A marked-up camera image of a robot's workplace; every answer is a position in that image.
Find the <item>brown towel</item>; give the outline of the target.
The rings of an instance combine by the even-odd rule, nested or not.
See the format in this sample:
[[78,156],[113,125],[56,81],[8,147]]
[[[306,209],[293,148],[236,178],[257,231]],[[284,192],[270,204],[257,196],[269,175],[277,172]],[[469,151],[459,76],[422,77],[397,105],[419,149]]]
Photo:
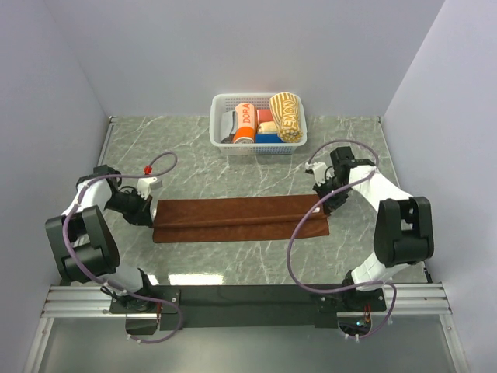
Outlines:
[[317,201],[316,195],[160,200],[152,239],[155,243],[285,240]]

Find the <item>yellow striped Doraemon towel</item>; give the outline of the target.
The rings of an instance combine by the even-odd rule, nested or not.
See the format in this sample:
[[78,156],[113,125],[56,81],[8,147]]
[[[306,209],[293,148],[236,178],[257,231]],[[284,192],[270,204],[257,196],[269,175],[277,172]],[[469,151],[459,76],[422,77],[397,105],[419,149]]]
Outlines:
[[281,141],[297,143],[303,137],[300,100],[290,92],[280,92],[269,99],[269,109]]

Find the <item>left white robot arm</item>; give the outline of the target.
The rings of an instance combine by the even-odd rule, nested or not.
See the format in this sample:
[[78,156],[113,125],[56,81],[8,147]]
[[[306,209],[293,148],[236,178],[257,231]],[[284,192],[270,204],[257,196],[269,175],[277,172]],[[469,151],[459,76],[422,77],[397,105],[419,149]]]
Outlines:
[[93,276],[103,281],[111,280],[130,291],[130,305],[139,312],[147,312],[155,306],[156,293],[143,270],[120,262],[117,244],[103,212],[106,209],[115,211],[131,225],[150,228],[155,217],[151,189],[158,180],[145,178],[138,180],[136,186],[124,186],[119,171],[102,165],[95,167],[92,174],[78,179],[77,191],[81,192],[88,181],[107,175],[111,177],[89,186],[82,199],[74,199],[78,206],[70,218],[67,217],[71,211],[68,208],[45,222],[47,237],[63,284],[90,281],[67,251],[62,232],[67,221],[68,240],[82,264]]

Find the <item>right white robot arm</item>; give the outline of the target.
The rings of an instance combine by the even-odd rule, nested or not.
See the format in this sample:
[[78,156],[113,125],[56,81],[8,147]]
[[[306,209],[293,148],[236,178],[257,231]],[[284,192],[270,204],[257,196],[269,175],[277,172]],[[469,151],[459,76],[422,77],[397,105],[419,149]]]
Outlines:
[[373,252],[343,281],[334,298],[347,310],[361,309],[374,300],[375,291],[396,273],[429,259],[434,252],[431,204],[399,189],[377,169],[373,161],[358,159],[351,147],[330,153],[331,164],[308,163],[305,172],[314,176],[313,190],[319,198],[329,193],[322,209],[330,215],[343,206],[355,190],[376,211]]

